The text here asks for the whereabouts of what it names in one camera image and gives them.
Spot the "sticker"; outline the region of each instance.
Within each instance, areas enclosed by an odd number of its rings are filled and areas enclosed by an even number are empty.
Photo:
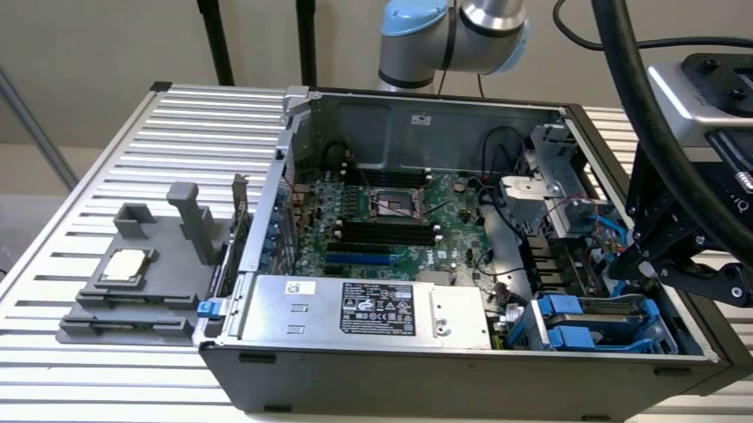
[[[341,330],[363,335],[414,337],[413,286],[342,284]]]
[[[413,115],[411,116],[411,125],[421,125],[421,126],[431,125],[431,116]]]
[[[288,280],[284,284],[284,293],[314,295],[316,292],[316,282],[314,280]]]

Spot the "metal pole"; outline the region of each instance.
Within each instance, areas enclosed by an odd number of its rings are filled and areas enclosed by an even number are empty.
[[[220,85],[234,86],[231,55],[227,52],[224,41],[223,16],[220,15],[220,3],[218,0],[196,0],[199,12],[203,17],[203,26],[207,29],[210,50],[212,51],[214,71]]]
[[[302,61],[302,83],[316,86],[316,0],[295,0],[298,18],[298,51]]]
[[[52,144],[52,141],[49,141],[49,138],[44,134],[39,123],[36,123],[35,116],[25,106],[24,101],[21,100],[21,97],[19,96],[19,93],[16,92],[13,85],[11,84],[11,80],[8,79],[8,76],[5,75],[1,67],[0,93],[3,94],[5,101],[11,105],[11,109],[13,109],[15,111],[15,115],[19,117],[19,121],[21,121],[25,129],[32,135],[32,139],[36,143],[36,148],[39,148],[39,152],[43,154],[47,163],[49,163],[49,166],[57,174],[63,185],[68,188],[69,191],[73,190],[76,183],[79,183],[79,178],[76,177],[73,169],[71,168],[71,165],[68,165],[68,162],[65,161],[60,150],[57,150],[57,147],[55,147],[55,144]]]

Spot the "cable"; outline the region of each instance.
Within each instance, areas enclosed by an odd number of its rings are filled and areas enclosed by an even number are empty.
[[[502,150],[502,154],[505,154],[505,160],[507,160],[507,166],[510,167],[510,170],[515,170],[515,165],[518,163],[517,160],[513,160],[513,157],[510,156],[510,153],[507,152],[507,147],[505,147],[503,143],[498,144],[499,149]],[[494,157],[491,157],[491,168],[490,168],[490,178],[494,175],[494,165],[497,165],[497,158],[499,157],[499,152],[497,152],[494,154]]]
[[[349,147],[349,143],[346,143],[345,141],[342,141],[341,139],[335,139],[332,141],[330,141],[327,144],[324,144],[324,147],[322,148],[322,158],[320,158],[320,162],[322,162],[322,167],[324,166],[324,162],[327,161],[327,153],[330,152],[330,149],[335,146],[335,145],[341,145],[342,147],[345,147],[345,151],[350,151],[350,147]]]
[[[521,306],[526,307],[529,305],[529,300],[526,300],[525,298],[522,298],[519,295],[517,295],[515,293],[510,293],[507,295],[507,302],[514,302],[515,304],[519,304]]]
[[[589,215],[589,219],[594,219],[597,222],[602,222],[606,226],[614,229],[620,234],[620,239],[622,240],[622,245],[628,245],[628,230],[617,224],[617,222],[612,219],[600,216],[596,213]]]
[[[491,192],[491,205],[494,206],[494,210],[497,211],[497,214],[499,214],[499,218],[502,219],[502,222],[505,222],[505,225],[507,225],[507,228],[513,231],[513,233],[515,235],[518,235],[518,238],[521,239],[521,242],[526,241],[526,234],[511,224],[510,220],[507,219],[507,216],[505,216],[505,212],[502,210],[502,208],[499,207],[499,198],[497,197],[497,190],[494,190]]]
[[[550,215],[551,212],[554,212],[557,210],[557,208],[563,205],[565,203],[567,203],[569,201],[573,200],[586,200],[586,201],[593,201],[593,205],[594,205],[594,213],[600,214],[600,204],[590,198],[582,196],[581,194],[573,194],[571,196],[569,196],[567,198],[563,198],[562,200],[559,200],[549,210],[546,210],[546,212],[543,213],[543,216],[541,216],[539,219],[539,224],[537,227],[537,232],[541,230],[541,227],[543,226],[543,220],[546,219],[546,217]]]
[[[501,271],[499,273],[489,273],[487,271],[483,271],[481,269],[481,259],[491,252],[491,250],[489,250],[485,254],[479,255],[479,258],[475,259],[475,262],[473,263],[473,268],[478,271],[478,273],[481,273],[482,275],[486,276],[493,276],[493,277],[498,277],[498,276],[505,276],[509,273],[513,273],[514,271],[525,271],[526,268],[525,267],[515,267],[514,269],[510,269],[509,271]]]
[[[437,95],[442,94],[442,87],[445,86],[445,77],[447,76],[447,71],[442,73],[442,79],[439,80],[439,90],[437,90]]]
[[[499,196],[498,196],[498,193],[497,193],[497,188],[493,185],[485,185],[485,186],[481,187],[479,192],[477,193],[477,196],[475,196],[477,207],[481,207],[481,194],[486,190],[490,191],[491,205],[494,206],[494,211],[499,215],[502,222],[505,223],[507,228],[513,231],[513,233],[518,236],[518,238],[521,239],[521,242],[525,242],[526,234],[513,225],[513,223],[507,219],[507,216],[505,216],[505,211],[502,210],[502,208],[499,206],[499,200],[501,199],[499,199]]]
[[[625,0],[593,0],[609,71],[640,139],[669,192],[708,236],[753,268],[753,233],[732,214],[693,167],[650,89]]]
[[[518,137],[521,138],[521,142],[523,143],[526,140],[526,137],[522,136],[521,132],[511,127],[510,125],[501,125],[495,128],[491,128],[487,132],[486,132],[486,136],[483,137],[483,141],[481,142],[481,178],[483,178],[485,174],[486,174],[486,146],[490,142],[490,138],[491,135],[494,134],[494,132],[497,132],[498,130],[511,130],[515,135],[518,135]]]
[[[475,81],[479,83],[479,94],[483,99],[486,99],[486,95],[483,95],[483,85],[481,84],[481,74],[475,74]]]
[[[582,235],[581,239],[586,239],[590,238],[592,240],[594,240],[594,242],[597,243],[597,245],[600,246],[601,250],[604,251],[604,253],[606,254],[606,252],[609,251],[609,245],[608,243],[597,236],[597,235]]]
[[[559,32],[570,41],[590,51],[604,51],[604,45],[581,38],[562,22],[559,10],[567,0],[558,0],[551,9],[551,20]],[[678,37],[662,38],[658,40],[645,40],[637,42],[638,48],[664,48],[677,46],[726,46],[740,48],[753,48],[753,40],[736,37]]]
[[[458,0],[451,2],[451,7],[458,10]],[[442,79],[439,80],[439,90],[437,90],[437,95],[442,94],[442,88],[445,87],[445,77],[447,76],[447,70],[442,72]]]

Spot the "slotted aluminum surface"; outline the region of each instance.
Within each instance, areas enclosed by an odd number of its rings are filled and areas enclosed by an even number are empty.
[[[230,422],[270,420],[232,408],[192,348],[60,345],[57,319],[73,304],[115,232],[124,201],[175,215],[170,182],[194,181],[215,216],[232,212],[230,181],[259,194],[283,111],[282,90],[174,85],[151,93],[79,188],[0,285],[0,420]],[[617,109],[588,108],[630,171],[637,138]],[[708,255],[713,266],[729,261]],[[753,350],[753,309],[720,305]],[[709,397],[673,397],[630,419],[640,423],[742,423],[753,419],[753,379]],[[287,416],[286,421],[354,421]]]

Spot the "power supply label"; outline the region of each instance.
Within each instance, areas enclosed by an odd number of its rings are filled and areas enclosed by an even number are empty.
[[[343,283],[341,330],[414,337],[413,286]]]

